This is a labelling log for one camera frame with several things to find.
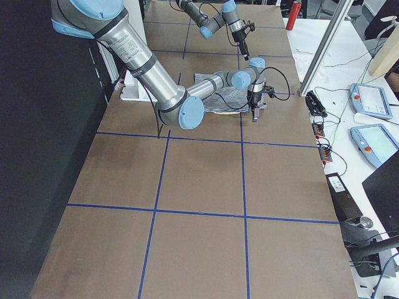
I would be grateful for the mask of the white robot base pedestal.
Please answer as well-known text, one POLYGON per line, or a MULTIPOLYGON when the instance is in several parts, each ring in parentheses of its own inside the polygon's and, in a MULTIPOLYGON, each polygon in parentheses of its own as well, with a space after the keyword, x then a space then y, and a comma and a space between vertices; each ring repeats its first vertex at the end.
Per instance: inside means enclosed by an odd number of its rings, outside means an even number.
POLYGON ((123 80, 124 87, 120 98, 125 101, 149 102, 149 96, 141 83, 134 78, 129 71, 126 72, 123 80))

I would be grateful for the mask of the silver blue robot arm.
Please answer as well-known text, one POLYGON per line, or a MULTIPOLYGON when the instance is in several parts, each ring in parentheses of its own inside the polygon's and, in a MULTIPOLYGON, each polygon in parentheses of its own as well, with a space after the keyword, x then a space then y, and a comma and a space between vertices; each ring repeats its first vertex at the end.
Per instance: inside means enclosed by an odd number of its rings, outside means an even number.
POLYGON ((190 19, 199 27, 200 34, 204 39, 210 39, 221 28, 226 28, 226 35, 231 46, 237 47, 248 61, 250 57, 246 38, 250 32, 256 30, 255 23, 242 20, 238 13, 238 6, 235 1, 226 1, 222 4, 221 9, 217 9, 211 3, 202 2, 197 6, 194 1, 175 1, 178 8, 170 7, 178 12, 186 13, 190 19), (209 5, 216 14, 209 17, 201 10, 202 5, 209 5))
POLYGON ((204 117, 203 99, 225 87, 248 90, 258 102, 264 82, 262 71, 266 61, 249 57, 246 28, 234 1, 227 1, 213 18, 205 16, 193 1, 177 1, 183 12, 199 26, 209 39, 223 26, 228 26, 233 39, 249 65, 243 70, 219 71, 189 88, 177 85, 148 48, 128 20, 128 10, 122 1, 51 1, 52 25, 56 32, 106 43, 126 65, 131 75, 149 89, 157 100, 156 117, 165 125, 192 130, 204 117))

